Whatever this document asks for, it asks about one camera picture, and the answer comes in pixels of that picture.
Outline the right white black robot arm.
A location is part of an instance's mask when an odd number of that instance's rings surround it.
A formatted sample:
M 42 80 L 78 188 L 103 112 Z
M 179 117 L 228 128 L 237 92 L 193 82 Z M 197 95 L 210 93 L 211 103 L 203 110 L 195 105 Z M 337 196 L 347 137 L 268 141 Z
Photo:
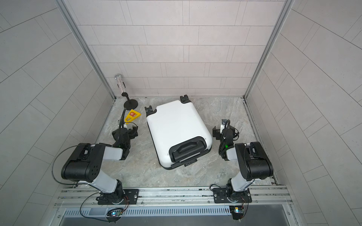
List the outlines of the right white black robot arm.
M 250 202 L 249 186 L 255 180 L 271 177 L 273 166 L 260 142 L 235 144 L 239 131 L 230 123 L 222 119 L 220 129 L 213 128 L 213 137 L 220 141 L 218 154 L 225 161 L 236 160 L 239 165 L 239 172 L 226 185 L 226 198 L 229 202 Z

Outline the white hard-shell suitcase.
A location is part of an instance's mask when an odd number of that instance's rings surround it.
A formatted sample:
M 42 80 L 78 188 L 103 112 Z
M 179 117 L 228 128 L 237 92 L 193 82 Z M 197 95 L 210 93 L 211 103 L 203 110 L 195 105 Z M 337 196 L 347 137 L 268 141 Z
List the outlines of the white hard-shell suitcase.
M 212 149 L 212 136 L 187 95 L 145 107 L 146 120 L 159 164 L 166 170 L 188 166 Z

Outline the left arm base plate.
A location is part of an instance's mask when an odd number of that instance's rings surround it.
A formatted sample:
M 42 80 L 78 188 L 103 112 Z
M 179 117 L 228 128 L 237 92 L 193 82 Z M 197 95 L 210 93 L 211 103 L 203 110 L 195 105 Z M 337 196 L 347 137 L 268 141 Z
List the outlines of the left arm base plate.
M 139 196 L 138 189 L 124 189 L 122 192 L 115 191 L 111 194 L 101 194 L 96 198 L 98 205 L 134 205 Z

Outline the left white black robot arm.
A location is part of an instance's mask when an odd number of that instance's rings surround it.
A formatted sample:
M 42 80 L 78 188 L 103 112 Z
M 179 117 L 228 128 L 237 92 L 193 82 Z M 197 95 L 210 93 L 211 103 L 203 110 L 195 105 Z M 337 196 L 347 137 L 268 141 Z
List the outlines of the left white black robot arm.
M 129 204 L 121 181 L 101 170 L 104 160 L 125 160 L 131 149 L 131 139 L 138 135 L 138 127 L 127 128 L 124 121 L 125 113 L 126 109 L 122 112 L 118 129 L 112 132 L 115 139 L 113 145 L 80 143 L 61 170 L 62 179 L 96 188 L 100 192 L 100 196 L 97 197 L 99 205 L 123 202 Z

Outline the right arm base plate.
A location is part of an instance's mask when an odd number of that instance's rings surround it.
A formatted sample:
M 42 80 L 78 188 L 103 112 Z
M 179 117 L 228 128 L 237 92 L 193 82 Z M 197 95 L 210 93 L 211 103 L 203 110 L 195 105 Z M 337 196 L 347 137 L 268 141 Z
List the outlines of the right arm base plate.
M 231 188 L 212 188 L 215 203 L 252 203 L 250 190 L 235 192 Z

